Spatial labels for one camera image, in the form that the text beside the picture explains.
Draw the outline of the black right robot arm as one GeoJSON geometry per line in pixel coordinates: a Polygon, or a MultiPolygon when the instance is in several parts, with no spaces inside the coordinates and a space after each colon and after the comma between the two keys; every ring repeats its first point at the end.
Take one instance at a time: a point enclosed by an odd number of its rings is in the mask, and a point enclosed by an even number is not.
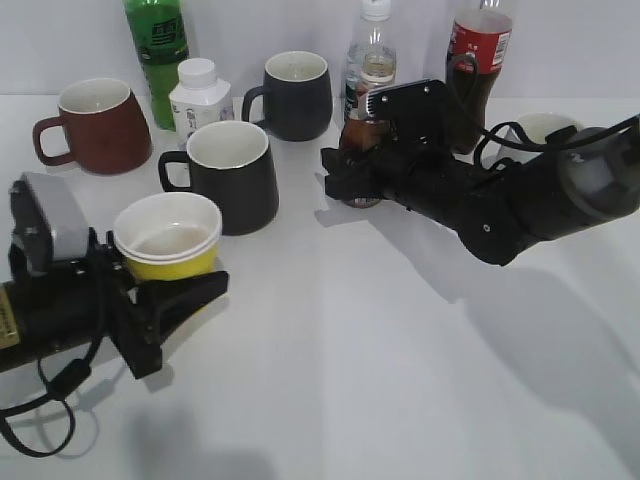
{"type": "Polygon", "coordinates": [[[533,159],[484,167],[440,145],[390,139],[364,153],[321,151],[328,197],[389,200],[453,230],[477,259],[525,250],[639,209],[639,119],[553,134],[533,159]]]}

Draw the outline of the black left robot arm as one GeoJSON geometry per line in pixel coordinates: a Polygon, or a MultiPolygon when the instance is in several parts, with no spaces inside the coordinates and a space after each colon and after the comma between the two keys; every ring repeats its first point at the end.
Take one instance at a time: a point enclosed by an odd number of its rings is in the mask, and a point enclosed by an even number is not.
{"type": "Polygon", "coordinates": [[[1,369],[9,371],[90,342],[111,340],[132,375],[161,370],[163,343],[190,317],[223,296],[229,275],[142,281],[109,238],[90,240],[85,257],[37,272],[19,242],[10,245],[11,280],[1,286],[1,369]]]}

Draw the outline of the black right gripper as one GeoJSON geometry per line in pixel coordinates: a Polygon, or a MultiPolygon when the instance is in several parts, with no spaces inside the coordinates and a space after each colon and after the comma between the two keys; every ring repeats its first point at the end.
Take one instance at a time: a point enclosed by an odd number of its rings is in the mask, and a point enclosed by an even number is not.
{"type": "Polygon", "coordinates": [[[324,147],[320,156],[328,197],[389,200],[455,231],[470,224],[462,218],[464,198],[491,177],[483,167],[433,146],[324,147]]]}

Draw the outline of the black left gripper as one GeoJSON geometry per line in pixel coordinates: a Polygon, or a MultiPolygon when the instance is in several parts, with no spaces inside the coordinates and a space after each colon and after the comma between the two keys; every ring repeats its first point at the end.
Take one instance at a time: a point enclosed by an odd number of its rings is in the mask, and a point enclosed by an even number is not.
{"type": "Polygon", "coordinates": [[[199,310],[223,296],[229,273],[217,271],[173,281],[136,280],[111,243],[89,230],[85,257],[96,287],[96,325],[74,375],[86,379],[104,339],[109,339],[136,379],[161,370],[161,345],[199,310]]]}

